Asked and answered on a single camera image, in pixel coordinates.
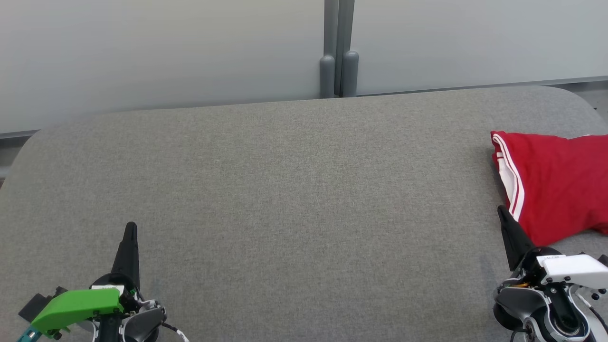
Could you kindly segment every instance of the white stripe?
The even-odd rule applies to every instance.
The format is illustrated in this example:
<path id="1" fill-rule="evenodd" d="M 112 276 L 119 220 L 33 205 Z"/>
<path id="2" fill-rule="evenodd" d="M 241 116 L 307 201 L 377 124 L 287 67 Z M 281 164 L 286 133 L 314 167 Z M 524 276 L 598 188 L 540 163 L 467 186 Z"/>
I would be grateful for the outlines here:
<path id="1" fill-rule="evenodd" d="M 511 172 L 506 166 L 506 161 L 503 157 L 497 158 L 496 162 L 498 163 L 498 173 L 500 174 L 500 179 L 502 180 L 502 185 L 505 186 L 506 196 L 509 198 L 509 205 L 515 201 L 515 195 L 517 190 L 517 182 L 515 180 L 515 175 Z"/>
<path id="2" fill-rule="evenodd" d="M 498 134 L 494 134 L 494 136 L 492 137 L 492 140 L 494 140 L 496 143 L 498 143 L 500 145 L 500 149 L 502 150 L 502 153 L 504 154 L 504 158 L 506 159 L 505 164 L 510 169 L 510 171 L 513 172 L 513 175 L 515 176 L 516 189 L 519 190 L 519 193 L 517 194 L 517 198 L 516 198 L 515 202 L 513 202 L 513 201 L 511 202 L 509 211 L 511 212 L 511 215 L 513 215 L 513 218 L 515 218 L 515 221 L 519 221 L 519 216 L 522 213 L 523 198 L 525 195 L 525 191 L 523 189 L 522 178 L 519 176 L 519 172 L 517 171 L 515 162 L 513 162 L 513 159 L 511 158 L 509 149 L 506 147 L 505 141 Z"/>

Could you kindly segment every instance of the red cloth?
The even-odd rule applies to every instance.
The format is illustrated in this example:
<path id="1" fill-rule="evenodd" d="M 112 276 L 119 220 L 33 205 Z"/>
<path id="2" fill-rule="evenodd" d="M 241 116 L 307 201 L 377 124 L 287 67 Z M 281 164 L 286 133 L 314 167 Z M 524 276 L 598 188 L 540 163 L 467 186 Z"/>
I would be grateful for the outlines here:
<path id="1" fill-rule="evenodd" d="M 492 131 L 507 205 L 532 242 L 608 234 L 608 135 L 574 139 Z"/>

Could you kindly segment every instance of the white wall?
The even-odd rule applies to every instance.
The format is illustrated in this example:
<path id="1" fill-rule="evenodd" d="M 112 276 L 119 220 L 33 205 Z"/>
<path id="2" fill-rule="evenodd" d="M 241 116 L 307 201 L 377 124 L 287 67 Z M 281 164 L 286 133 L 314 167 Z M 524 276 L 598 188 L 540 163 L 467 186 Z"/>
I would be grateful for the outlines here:
<path id="1" fill-rule="evenodd" d="M 319 96 L 323 0 L 0 0 L 0 133 Z"/>
<path id="2" fill-rule="evenodd" d="M 356 0 L 358 94 L 608 75 L 606 0 Z"/>

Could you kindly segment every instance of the gray fabric surface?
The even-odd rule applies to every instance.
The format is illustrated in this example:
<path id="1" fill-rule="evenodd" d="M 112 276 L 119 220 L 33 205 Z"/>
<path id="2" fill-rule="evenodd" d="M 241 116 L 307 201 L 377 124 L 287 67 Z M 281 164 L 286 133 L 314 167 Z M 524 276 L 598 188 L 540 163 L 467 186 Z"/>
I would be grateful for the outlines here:
<path id="1" fill-rule="evenodd" d="M 191 341 L 508 341 L 492 315 L 509 275 L 493 129 L 608 133 L 582 99 L 541 87 L 139 111 L 42 130 L 0 190 L 1 336 L 27 326 L 17 312 L 35 293 L 109 271 L 133 220 L 142 291 Z M 599 256 L 606 242 L 587 232 L 555 247 Z"/>

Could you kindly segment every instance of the floor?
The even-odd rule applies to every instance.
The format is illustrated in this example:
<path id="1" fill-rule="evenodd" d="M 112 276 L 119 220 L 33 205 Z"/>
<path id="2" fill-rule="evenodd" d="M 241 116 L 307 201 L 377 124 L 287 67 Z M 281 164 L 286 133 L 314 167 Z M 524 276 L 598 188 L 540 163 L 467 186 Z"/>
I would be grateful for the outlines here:
<path id="1" fill-rule="evenodd" d="M 568 83 L 553 87 L 566 89 L 582 97 L 608 122 L 608 81 Z"/>
<path id="2" fill-rule="evenodd" d="M 582 97 L 608 122 L 608 81 L 568 83 L 552 86 L 566 89 Z M 13 160 L 28 138 L 27 136 L 6 139 L 1 139 L 0 137 L 0 187 L 2 187 L 4 178 L 8 175 Z"/>

